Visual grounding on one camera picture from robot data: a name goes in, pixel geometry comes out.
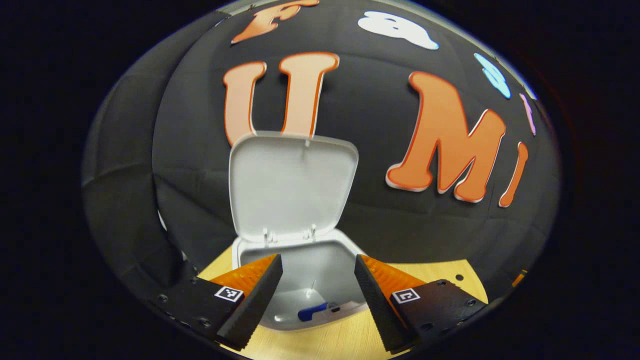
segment wooden surface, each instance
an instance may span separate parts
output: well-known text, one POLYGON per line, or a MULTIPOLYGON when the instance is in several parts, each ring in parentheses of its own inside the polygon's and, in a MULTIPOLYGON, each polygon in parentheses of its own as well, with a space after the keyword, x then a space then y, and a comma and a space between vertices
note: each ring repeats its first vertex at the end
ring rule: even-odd
MULTIPOLYGON (((477 299, 488 302, 482 283, 467 260, 389 265, 425 282, 447 279, 477 299), (464 279, 458 281, 456 275, 462 275, 464 279)), ((231 270, 229 247, 198 276, 209 280, 231 270)), ((241 352, 227 349, 256 360, 386 360, 392 357, 385 351, 368 309, 333 323, 299 331, 274 331, 258 325, 241 352)))

